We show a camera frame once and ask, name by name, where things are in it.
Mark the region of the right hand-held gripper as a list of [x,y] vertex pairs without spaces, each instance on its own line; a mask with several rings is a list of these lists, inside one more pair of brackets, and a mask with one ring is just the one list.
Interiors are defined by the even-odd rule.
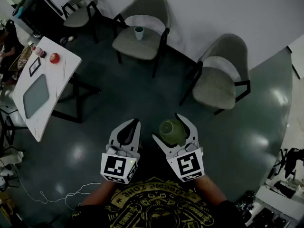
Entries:
[[188,182],[205,175],[203,148],[199,145],[198,130],[186,117],[175,113],[175,117],[184,127],[180,145],[166,143],[158,134],[152,138],[167,156],[167,162],[182,182]]

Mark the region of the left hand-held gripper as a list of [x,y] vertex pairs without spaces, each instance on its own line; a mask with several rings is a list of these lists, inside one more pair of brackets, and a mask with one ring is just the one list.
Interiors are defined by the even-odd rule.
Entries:
[[139,119],[128,120],[110,134],[106,153],[102,153],[100,174],[107,180],[129,184],[137,168],[140,154],[141,123]]

